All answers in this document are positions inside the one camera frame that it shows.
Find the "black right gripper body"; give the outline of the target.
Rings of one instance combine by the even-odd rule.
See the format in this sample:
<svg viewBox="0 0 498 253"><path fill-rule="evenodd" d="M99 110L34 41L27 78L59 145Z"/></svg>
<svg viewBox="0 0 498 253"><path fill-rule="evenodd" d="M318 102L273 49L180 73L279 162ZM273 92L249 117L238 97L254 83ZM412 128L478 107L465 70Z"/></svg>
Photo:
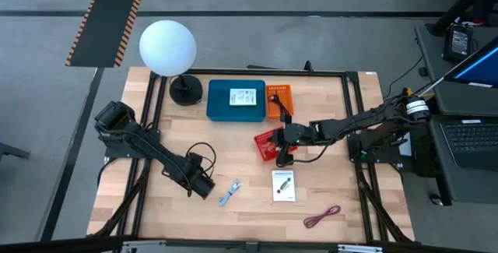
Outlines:
<svg viewBox="0 0 498 253"><path fill-rule="evenodd" d="M288 114L281 114L280 121L284 125L283 133L279 137L285 141L285 144L290 144L291 146L309 146L312 143L312 131L310 127L292 123L292 116Z"/></svg>

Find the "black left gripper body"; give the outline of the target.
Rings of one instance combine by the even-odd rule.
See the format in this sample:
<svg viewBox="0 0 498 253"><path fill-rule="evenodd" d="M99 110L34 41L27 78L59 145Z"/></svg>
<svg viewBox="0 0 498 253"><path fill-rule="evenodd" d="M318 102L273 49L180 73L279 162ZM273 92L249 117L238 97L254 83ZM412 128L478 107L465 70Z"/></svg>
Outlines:
<svg viewBox="0 0 498 253"><path fill-rule="evenodd" d="M194 156L194 159L183 156L174 156L174 164L171 167L171 178L185 188L188 192L192 192L191 181L199 175L205 175L200 163L202 158Z"/></svg>

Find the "white box with grey print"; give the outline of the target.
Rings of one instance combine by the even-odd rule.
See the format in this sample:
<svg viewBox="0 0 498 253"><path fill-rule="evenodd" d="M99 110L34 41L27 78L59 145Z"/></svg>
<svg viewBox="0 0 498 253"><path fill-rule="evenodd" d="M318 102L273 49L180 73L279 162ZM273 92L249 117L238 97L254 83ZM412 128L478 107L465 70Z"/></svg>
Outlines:
<svg viewBox="0 0 498 253"><path fill-rule="evenodd" d="M256 89L230 89L230 106L255 106L256 104Z"/></svg>

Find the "blue plastic bin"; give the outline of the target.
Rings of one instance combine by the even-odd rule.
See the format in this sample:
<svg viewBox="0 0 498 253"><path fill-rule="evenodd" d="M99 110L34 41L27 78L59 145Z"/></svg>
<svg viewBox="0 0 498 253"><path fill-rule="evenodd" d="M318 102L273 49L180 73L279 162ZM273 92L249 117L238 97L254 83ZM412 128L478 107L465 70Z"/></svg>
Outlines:
<svg viewBox="0 0 498 253"><path fill-rule="evenodd" d="M255 106L230 106L230 89L256 89ZM261 122L266 116L265 82L246 79L212 79L206 115L211 121Z"/></svg>

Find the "white card reader box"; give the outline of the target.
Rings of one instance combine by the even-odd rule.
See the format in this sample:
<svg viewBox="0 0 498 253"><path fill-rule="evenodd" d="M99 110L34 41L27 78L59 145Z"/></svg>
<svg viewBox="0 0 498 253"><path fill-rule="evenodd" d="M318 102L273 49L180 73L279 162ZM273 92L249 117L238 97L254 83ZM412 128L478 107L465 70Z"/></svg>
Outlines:
<svg viewBox="0 0 498 253"><path fill-rule="evenodd" d="M274 202L295 202L295 180L292 170L272 171L272 194Z"/></svg>

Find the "orange slotted plastic basket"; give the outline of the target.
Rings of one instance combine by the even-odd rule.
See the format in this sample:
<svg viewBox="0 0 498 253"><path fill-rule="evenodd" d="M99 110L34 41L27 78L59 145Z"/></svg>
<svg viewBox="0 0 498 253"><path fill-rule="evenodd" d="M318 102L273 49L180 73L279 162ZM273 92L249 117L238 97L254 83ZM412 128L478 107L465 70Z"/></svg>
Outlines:
<svg viewBox="0 0 498 253"><path fill-rule="evenodd" d="M290 85L267 85L267 117L279 119L281 114L293 115L293 96Z"/></svg>

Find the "white globe table lamp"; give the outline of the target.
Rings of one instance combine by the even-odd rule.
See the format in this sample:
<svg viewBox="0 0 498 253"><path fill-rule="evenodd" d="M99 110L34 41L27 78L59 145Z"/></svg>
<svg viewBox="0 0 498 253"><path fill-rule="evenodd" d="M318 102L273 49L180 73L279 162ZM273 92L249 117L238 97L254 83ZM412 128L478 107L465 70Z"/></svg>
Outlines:
<svg viewBox="0 0 498 253"><path fill-rule="evenodd" d="M170 78L169 93L174 103L190 106L202 100L200 80L186 73L197 54L195 38L186 26L173 20L150 24L140 37L139 54L152 72Z"/></svg>

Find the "thin white rod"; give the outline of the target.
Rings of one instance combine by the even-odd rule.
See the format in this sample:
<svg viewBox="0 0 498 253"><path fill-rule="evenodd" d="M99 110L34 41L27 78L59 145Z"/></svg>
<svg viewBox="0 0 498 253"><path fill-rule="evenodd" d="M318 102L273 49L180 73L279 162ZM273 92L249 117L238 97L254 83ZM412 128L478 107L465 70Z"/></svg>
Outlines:
<svg viewBox="0 0 498 253"><path fill-rule="evenodd" d="M444 76L440 77L437 81L432 82L431 84L428 85L428 87L424 87L424 91L422 91L420 94L417 94L416 96L422 97L423 95L427 94L429 91L432 90L435 86L440 84L441 82L444 81Z"/></svg>

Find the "black hazard-striped floor mat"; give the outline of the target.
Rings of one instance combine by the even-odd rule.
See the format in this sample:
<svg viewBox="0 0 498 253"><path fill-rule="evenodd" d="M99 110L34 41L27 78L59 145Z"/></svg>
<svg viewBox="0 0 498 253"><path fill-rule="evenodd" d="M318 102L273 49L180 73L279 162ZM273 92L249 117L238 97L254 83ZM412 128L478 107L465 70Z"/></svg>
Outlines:
<svg viewBox="0 0 498 253"><path fill-rule="evenodd" d="M118 68L142 0L91 0L65 64Z"/></svg>

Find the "dark laptop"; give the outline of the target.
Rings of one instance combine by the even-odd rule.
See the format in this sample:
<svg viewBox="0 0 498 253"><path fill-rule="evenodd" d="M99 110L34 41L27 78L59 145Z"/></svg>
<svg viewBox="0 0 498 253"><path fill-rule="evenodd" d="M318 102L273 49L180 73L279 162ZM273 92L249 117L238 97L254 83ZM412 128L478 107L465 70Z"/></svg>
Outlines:
<svg viewBox="0 0 498 253"><path fill-rule="evenodd" d="M440 128L458 167L498 172L498 118L442 121Z"/></svg>

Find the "grey chair foot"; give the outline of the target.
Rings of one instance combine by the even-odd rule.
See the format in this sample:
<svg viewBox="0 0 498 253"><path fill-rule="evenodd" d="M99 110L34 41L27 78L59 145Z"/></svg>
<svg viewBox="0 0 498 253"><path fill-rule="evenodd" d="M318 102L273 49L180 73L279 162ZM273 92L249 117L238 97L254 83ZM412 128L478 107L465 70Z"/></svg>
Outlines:
<svg viewBox="0 0 498 253"><path fill-rule="evenodd" d="M30 153L25 150L18 149L14 146L10 146L0 142L0 161L2 160L3 156L16 156L21 159L28 159L30 157Z"/></svg>

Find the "black power adapter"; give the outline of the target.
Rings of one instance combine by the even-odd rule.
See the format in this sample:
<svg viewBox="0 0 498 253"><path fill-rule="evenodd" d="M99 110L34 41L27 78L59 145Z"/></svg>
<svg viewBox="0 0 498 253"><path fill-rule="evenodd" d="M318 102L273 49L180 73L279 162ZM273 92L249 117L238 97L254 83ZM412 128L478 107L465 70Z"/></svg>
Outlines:
<svg viewBox="0 0 498 253"><path fill-rule="evenodd" d="M473 30L462 25L452 25L448 28L445 42L443 60L459 63L464 61L472 49Z"/></svg>

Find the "computer monitor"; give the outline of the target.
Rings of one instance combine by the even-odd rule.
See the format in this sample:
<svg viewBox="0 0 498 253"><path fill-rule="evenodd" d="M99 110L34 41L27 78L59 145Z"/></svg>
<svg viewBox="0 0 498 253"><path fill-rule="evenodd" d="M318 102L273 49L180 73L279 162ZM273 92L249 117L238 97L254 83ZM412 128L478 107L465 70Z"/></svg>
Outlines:
<svg viewBox="0 0 498 253"><path fill-rule="evenodd" d="M498 88L498 37L456 65L444 80L485 88Z"/></svg>

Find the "black aluminium table frame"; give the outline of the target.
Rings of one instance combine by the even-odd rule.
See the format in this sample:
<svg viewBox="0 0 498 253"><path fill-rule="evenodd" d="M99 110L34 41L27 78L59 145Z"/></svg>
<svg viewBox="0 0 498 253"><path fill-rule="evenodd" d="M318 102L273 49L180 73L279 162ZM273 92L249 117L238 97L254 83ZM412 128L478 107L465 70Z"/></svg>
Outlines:
<svg viewBox="0 0 498 253"><path fill-rule="evenodd" d="M296 122L345 118L355 114L356 91L361 91L366 109L381 103L375 72L360 72L359 90L353 79L339 72L248 69L193 69L205 90L202 102L191 107L176 105L169 98L169 81L159 124L162 144L184 154L196 142L207 142L217 154L212 179L215 188L206 200L186 191L161 174L162 165L152 161L143 204L139 237L166 241L166 245L212 245L256 251L275 246L288 249L331 248L334 243L364 244L366 236L357 188L356 172L348 157L345 140L330 146L314 163L295 164L295 202L273 202L274 161L264 162L253 137L278 127L277 120L258 123L213 122L206 116L207 90L212 79L257 79L269 85L289 84ZM345 105L344 82L348 82L352 105ZM131 160L115 160L102 174L94 202L88 234L97 232L110 219L123 200ZM412 223L400 175L388 164L376 166L378 186L384 208L403 234L414 240ZM218 201L238 180L237 191L224 206ZM333 205L342 211L306 229L303 220Z"/></svg>

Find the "silver aluminium bracket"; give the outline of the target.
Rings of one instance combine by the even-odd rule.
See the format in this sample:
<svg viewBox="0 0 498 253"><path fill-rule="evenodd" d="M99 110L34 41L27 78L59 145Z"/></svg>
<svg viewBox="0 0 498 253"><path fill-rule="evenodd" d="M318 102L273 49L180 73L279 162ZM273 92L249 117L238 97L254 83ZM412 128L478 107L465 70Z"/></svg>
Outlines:
<svg viewBox="0 0 498 253"><path fill-rule="evenodd" d="M338 253L383 253L383 248L366 245L339 244Z"/></svg>
<svg viewBox="0 0 498 253"><path fill-rule="evenodd" d="M166 245L166 241L126 241L121 247L120 253L143 253L144 251L160 248Z"/></svg>

